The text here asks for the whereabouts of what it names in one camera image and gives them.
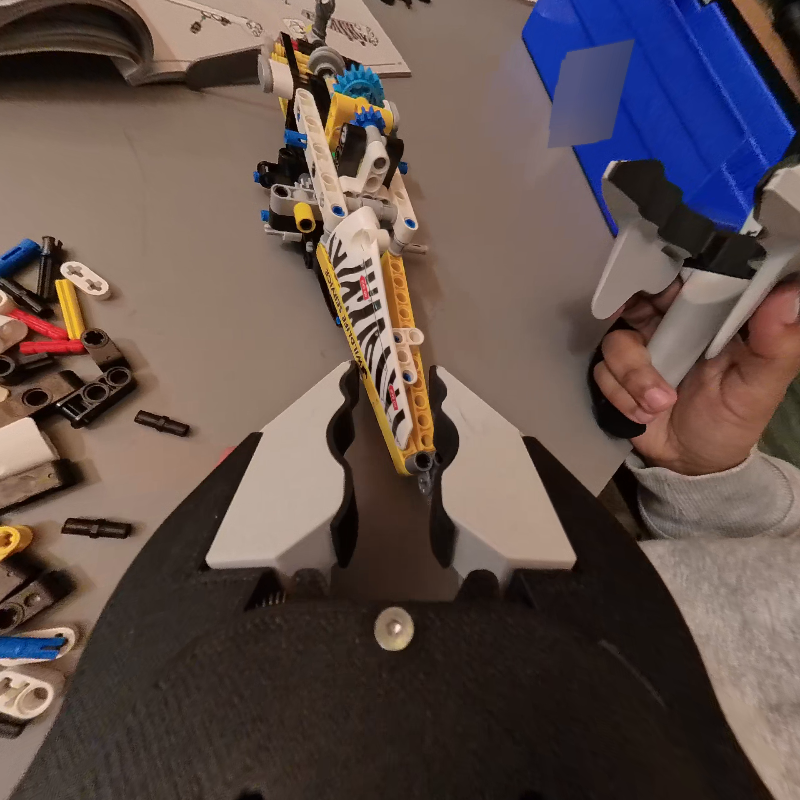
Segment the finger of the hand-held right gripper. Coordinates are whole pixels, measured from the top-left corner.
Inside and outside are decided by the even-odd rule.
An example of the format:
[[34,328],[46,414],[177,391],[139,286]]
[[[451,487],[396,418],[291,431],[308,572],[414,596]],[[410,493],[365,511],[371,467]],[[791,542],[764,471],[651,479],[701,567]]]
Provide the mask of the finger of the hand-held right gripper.
[[765,258],[755,235],[720,228],[685,205],[657,159],[614,161],[602,177],[617,235],[592,299],[595,318],[610,318],[638,293],[663,292],[684,267],[750,279]]
[[775,285],[799,271],[799,165],[780,165],[762,188],[757,207],[765,259],[705,351],[707,359],[724,349]]

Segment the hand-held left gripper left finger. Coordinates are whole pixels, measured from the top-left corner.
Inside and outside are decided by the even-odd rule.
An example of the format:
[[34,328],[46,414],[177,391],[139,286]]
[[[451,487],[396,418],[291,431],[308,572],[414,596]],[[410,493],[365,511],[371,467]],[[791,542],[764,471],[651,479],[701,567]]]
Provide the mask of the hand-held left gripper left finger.
[[350,564],[358,510],[345,453],[359,386],[356,363],[343,362],[262,428],[205,557],[210,568],[266,567],[287,581]]

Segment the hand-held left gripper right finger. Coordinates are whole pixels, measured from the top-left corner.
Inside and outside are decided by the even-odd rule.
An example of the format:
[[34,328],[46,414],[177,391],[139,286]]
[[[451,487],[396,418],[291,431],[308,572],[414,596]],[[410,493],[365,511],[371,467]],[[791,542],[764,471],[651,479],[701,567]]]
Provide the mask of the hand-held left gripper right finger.
[[519,429],[440,365],[430,368],[434,444],[430,544],[465,580],[506,586],[517,570],[570,570],[573,546]]

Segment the zebra striped lego panel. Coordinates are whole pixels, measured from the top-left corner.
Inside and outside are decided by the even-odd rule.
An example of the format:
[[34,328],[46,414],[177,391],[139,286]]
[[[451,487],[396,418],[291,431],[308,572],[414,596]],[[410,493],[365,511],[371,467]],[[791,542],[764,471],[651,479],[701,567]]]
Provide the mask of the zebra striped lego panel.
[[317,260],[348,344],[375,391],[390,440],[404,451],[415,419],[407,388],[417,375],[410,344],[391,320],[378,233],[375,212],[362,207],[318,244]]

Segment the lego helicopter model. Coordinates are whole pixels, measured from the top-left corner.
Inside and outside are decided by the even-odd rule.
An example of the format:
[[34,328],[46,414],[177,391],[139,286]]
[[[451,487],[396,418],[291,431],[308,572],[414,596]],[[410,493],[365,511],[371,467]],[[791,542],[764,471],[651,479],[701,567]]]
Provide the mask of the lego helicopter model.
[[301,44],[283,33],[279,42],[262,50],[257,67],[262,89],[279,97],[285,114],[284,146],[277,160],[260,162],[254,173],[255,183],[269,192],[269,207],[262,212],[265,232],[302,248],[305,268],[315,274],[344,335],[317,247],[350,213],[370,207],[377,216],[391,320],[410,344],[417,375],[407,388],[415,419],[406,450],[390,440],[375,391],[345,339],[397,473],[416,478],[428,495],[438,456],[421,355],[424,333],[415,324],[403,261],[404,255],[425,248],[414,245],[418,220],[404,183],[399,111],[370,67],[327,45]]

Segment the pile of loose lego pieces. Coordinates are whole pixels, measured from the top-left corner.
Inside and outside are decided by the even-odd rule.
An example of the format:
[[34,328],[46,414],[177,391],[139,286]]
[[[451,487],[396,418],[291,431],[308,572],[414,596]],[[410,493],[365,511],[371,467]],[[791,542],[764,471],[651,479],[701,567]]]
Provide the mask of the pile of loose lego pieces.
[[[137,388],[129,360],[105,330],[85,324],[78,295],[107,299],[110,285],[63,243],[24,238],[2,253],[1,511],[5,516],[77,485],[82,475],[43,428],[61,418],[91,427]],[[28,549],[30,525],[2,522],[2,738],[14,739],[54,705],[71,654],[71,625],[29,628],[67,598],[71,576]]]

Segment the person's right hand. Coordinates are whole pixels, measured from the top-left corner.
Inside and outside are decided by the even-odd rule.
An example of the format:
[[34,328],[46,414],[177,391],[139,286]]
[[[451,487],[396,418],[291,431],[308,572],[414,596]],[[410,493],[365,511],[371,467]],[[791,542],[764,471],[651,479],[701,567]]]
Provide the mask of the person's right hand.
[[637,294],[611,316],[626,328],[601,342],[594,378],[629,420],[646,426],[631,439],[649,467],[710,475],[749,457],[799,369],[796,278],[772,289],[746,326],[711,359],[697,361],[677,387],[655,366],[647,346],[683,285]]

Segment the blue plastic bin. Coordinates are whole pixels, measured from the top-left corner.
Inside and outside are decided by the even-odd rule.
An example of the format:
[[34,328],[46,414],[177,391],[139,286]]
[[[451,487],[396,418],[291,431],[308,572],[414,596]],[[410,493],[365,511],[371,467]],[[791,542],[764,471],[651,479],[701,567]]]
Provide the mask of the blue plastic bin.
[[739,230],[762,175],[797,145],[798,99],[732,2],[537,2],[522,40],[551,98],[571,51],[634,43],[614,134],[574,146],[612,235],[611,161],[659,160],[686,205]]

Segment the open instruction booklet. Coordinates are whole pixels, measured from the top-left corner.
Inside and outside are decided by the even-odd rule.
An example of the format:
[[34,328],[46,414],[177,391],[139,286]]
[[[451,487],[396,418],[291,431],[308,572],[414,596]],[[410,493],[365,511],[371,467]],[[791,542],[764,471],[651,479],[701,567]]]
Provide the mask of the open instruction booklet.
[[260,52],[281,34],[327,45],[379,77],[410,67],[365,2],[2,1],[2,56],[108,57],[131,85],[182,82],[197,62]]

